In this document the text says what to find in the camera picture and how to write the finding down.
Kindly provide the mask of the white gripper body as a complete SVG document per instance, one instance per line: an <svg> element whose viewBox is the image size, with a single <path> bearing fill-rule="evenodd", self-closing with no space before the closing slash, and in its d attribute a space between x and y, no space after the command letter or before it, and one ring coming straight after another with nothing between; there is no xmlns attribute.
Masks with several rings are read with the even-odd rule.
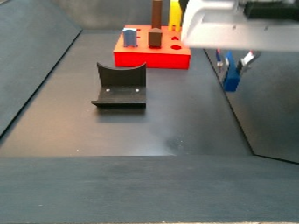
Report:
<svg viewBox="0 0 299 224"><path fill-rule="evenodd" d="M181 42L194 48L299 52L299 22L248 19L245 0L189 0Z"/></svg>

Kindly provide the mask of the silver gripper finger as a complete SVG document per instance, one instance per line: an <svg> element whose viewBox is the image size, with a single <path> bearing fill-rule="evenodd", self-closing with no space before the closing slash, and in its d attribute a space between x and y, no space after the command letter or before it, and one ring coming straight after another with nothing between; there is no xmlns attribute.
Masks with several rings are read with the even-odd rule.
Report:
<svg viewBox="0 0 299 224"><path fill-rule="evenodd" d="M217 69L221 71L223 60L221 60L221 55L220 55L220 49L216 49L216 66L217 66Z"/></svg>
<svg viewBox="0 0 299 224"><path fill-rule="evenodd" d="M260 51L249 51L247 55L239 59L237 61L237 73L243 74L248 68L249 65L253 63L253 61L257 59L260 56Z"/></svg>

